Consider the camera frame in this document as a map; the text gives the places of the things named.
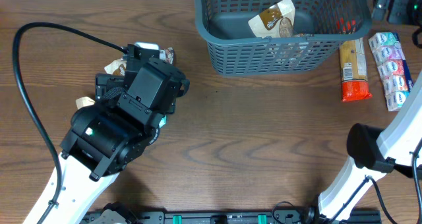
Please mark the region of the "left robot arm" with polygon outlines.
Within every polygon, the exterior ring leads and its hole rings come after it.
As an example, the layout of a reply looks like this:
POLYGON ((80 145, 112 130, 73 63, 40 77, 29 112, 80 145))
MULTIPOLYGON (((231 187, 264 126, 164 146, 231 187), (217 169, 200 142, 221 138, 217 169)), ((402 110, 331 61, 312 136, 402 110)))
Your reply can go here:
POLYGON ((25 223, 79 223, 126 166, 153 144, 189 80, 154 43, 136 42, 95 77, 95 101, 78 108, 60 144, 59 168, 25 223))

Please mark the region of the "orange biscuit roll pack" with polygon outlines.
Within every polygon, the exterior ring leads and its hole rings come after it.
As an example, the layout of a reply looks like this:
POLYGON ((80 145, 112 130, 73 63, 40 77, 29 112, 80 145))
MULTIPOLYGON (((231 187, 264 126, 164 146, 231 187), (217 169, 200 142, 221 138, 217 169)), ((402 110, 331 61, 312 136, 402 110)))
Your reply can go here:
POLYGON ((342 102, 372 98, 363 38, 345 41, 339 49, 342 102))

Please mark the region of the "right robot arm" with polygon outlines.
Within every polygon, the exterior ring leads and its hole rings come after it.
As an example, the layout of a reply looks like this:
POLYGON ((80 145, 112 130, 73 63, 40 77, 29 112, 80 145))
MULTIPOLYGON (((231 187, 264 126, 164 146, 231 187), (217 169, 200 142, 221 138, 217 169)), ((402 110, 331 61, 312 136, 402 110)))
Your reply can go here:
POLYGON ((394 170, 413 179, 421 198, 421 79, 410 90, 394 120, 385 128, 355 124, 347 137, 346 163, 318 196, 305 223, 345 223, 370 187, 394 170))

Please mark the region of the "dark grey plastic basket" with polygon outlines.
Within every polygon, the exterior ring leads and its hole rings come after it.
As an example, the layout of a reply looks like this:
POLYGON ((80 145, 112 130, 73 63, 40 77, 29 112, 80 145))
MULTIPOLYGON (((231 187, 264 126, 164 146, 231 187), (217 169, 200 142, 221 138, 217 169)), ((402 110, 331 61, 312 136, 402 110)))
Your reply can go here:
POLYGON ((194 0, 196 29, 222 76, 317 68, 346 41, 371 29, 367 0, 292 0, 293 37, 256 36, 248 21, 282 0, 194 0))

